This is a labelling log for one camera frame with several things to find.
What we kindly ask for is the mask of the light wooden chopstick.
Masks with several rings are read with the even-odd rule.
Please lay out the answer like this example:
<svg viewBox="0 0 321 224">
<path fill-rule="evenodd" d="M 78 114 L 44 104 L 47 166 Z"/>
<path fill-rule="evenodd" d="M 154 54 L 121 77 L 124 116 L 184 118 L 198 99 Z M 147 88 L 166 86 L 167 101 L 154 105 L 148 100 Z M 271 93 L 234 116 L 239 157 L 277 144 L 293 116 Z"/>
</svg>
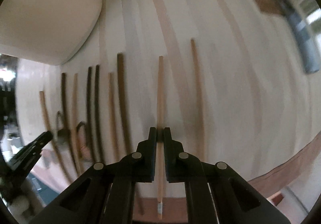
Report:
<svg viewBox="0 0 321 224">
<path fill-rule="evenodd" d="M 199 144 L 198 155 L 200 160 L 204 161 L 206 157 L 206 138 L 205 138 L 205 124 L 204 124 L 204 112 L 203 112 L 203 93 L 202 93 L 202 78 L 201 67 L 199 62 L 199 56 L 197 52 L 197 46 L 194 38 L 190 39 L 192 58 L 195 72 L 195 85 L 196 85 L 196 101 L 199 113 Z"/>
<path fill-rule="evenodd" d="M 42 114 L 43 114 L 43 119 L 44 119 L 44 124 L 45 124 L 45 127 L 46 127 L 46 130 L 47 131 L 50 131 L 51 133 L 53 133 L 52 131 L 52 127 L 51 127 L 51 124 L 50 124 L 50 119 L 49 119 L 49 116 L 48 116 L 48 110 L 47 110 L 47 106 L 46 106 L 46 97 L 45 97 L 45 92 L 43 90 L 39 91 L 39 97 L 40 97 L 40 106 L 41 106 L 41 111 L 42 111 Z M 52 143 L 52 147 L 53 147 L 53 151 L 54 151 L 54 154 L 58 160 L 58 164 L 64 174 L 64 177 L 65 179 L 67 180 L 67 183 L 68 184 L 71 184 L 72 183 L 72 178 L 71 176 L 69 175 L 65 165 L 64 165 L 64 162 L 63 162 L 63 158 L 59 152 L 59 149 L 58 149 L 58 145 L 56 143 L 56 141 L 54 139 L 52 139 L 51 141 Z"/>
<path fill-rule="evenodd" d="M 114 74 L 109 72 L 108 74 L 108 105 L 109 105 L 109 125 L 111 130 L 111 141 L 113 147 L 113 153 L 115 161 L 120 160 L 120 151 L 118 144 L 118 135 L 116 127 L 116 115 L 115 115 L 115 101 L 114 101 Z"/>
<path fill-rule="evenodd" d="M 78 73 L 73 76 L 72 100 L 71 100 L 71 142 L 72 151 L 75 157 L 75 167 L 77 176 L 81 174 L 80 159 L 77 147 L 77 90 L 78 90 Z"/>
<path fill-rule="evenodd" d="M 158 63 L 158 84 L 157 84 L 157 214 L 161 220 L 163 218 L 163 186 L 164 186 L 164 173 L 163 173 L 163 122 L 164 122 L 164 57 L 159 57 Z"/>
</svg>

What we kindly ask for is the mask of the black chopstick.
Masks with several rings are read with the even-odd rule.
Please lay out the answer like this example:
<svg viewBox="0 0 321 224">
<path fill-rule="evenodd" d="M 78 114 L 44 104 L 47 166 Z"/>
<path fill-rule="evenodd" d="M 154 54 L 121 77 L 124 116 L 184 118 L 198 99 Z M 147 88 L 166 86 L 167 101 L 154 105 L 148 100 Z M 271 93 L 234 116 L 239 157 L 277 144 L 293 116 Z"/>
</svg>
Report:
<svg viewBox="0 0 321 224">
<path fill-rule="evenodd" d="M 87 143 L 90 149 L 92 161 L 95 163 L 95 150 L 92 138 L 92 122 L 91 122 L 91 76 L 92 67 L 88 67 L 87 82 L 86 82 L 86 119 L 87 119 Z"/>
<path fill-rule="evenodd" d="M 100 66 L 96 65 L 95 67 L 95 97 L 94 97 L 94 106 L 95 106 L 95 127 L 96 127 L 96 137 L 97 137 L 97 147 L 99 151 L 99 161 L 105 162 L 104 152 L 102 146 L 101 138 L 101 124 L 100 124 Z"/>
</svg>

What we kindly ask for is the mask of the dark brown chopstick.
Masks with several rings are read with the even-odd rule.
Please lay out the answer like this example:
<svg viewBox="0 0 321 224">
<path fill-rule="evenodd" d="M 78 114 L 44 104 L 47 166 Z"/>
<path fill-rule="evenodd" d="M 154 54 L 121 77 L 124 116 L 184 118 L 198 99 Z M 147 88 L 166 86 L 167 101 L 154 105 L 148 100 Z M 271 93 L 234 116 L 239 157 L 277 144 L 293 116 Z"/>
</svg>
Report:
<svg viewBox="0 0 321 224">
<path fill-rule="evenodd" d="M 118 96 L 119 107 L 121 116 L 122 133 L 124 137 L 126 154 L 132 154 L 132 141 L 129 131 L 129 120 L 127 112 L 127 99 L 126 99 L 126 84 L 125 84 L 125 56 L 123 53 L 117 54 L 117 79 L 118 79 Z M 143 199 L 140 194 L 140 190 L 136 184 L 132 185 L 133 200 L 136 201 L 138 207 L 138 213 L 144 215 Z"/>
<path fill-rule="evenodd" d="M 66 101 L 66 73 L 65 72 L 61 74 L 61 102 L 62 102 L 62 109 L 63 109 L 63 125 L 64 125 L 64 130 L 66 132 L 66 139 L 67 139 L 70 155 L 72 158 L 73 166 L 75 168 L 76 173 L 78 173 L 76 168 L 75 156 L 73 154 L 73 149 L 72 149 L 71 131 L 69 129 L 69 118 L 67 113 L 67 101 Z"/>
</svg>

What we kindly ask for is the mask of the striped cat placemat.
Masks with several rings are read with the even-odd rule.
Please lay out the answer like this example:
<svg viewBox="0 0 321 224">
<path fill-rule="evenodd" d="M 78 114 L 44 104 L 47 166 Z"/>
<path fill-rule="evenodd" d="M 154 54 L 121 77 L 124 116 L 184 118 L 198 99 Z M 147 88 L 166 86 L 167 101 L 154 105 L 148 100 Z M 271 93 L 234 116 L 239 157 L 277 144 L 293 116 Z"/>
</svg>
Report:
<svg viewBox="0 0 321 224">
<path fill-rule="evenodd" d="M 45 129 L 39 91 L 53 128 L 61 126 L 61 74 L 71 121 L 73 76 L 78 73 L 77 120 L 86 119 L 86 82 L 100 66 L 100 124 L 106 163 L 115 162 L 109 125 L 108 74 L 120 157 L 122 133 L 117 54 L 125 56 L 132 149 L 157 121 L 159 57 L 164 57 L 164 125 L 199 158 L 199 113 L 190 39 L 201 67 L 205 162 L 224 161 L 264 196 L 294 180 L 320 152 L 320 73 L 307 74 L 283 15 L 266 14 L 258 0 L 102 0 L 99 18 L 77 53 L 50 65 L 20 59 L 18 122 L 25 141 Z"/>
</svg>

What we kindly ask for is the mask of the white cylindrical utensil holder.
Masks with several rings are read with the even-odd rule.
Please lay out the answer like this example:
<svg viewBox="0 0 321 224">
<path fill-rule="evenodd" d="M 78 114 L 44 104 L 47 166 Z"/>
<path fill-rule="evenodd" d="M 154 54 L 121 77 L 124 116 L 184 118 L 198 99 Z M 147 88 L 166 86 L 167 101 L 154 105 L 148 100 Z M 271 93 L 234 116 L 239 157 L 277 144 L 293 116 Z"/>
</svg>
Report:
<svg viewBox="0 0 321 224">
<path fill-rule="evenodd" d="M 66 63 L 92 32 L 101 8 L 102 0 L 1 0 L 1 53 Z"/>
</svg>

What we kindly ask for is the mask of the blue grey cloth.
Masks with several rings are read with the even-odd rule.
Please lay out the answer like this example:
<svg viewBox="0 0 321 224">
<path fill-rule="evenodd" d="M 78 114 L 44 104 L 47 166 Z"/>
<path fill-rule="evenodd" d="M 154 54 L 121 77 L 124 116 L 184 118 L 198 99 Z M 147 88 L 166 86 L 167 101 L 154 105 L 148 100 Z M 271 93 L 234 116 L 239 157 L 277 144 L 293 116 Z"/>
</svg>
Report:
<svg viewBox="0 0 321 224">
<path fill-rule="evenodd" d="M 320 70 L 320 55 L 308 26 L 290 0 L 273 0 L 285 16 L 300 52 L 303 68 L 307 74 Z"/>
</svg>

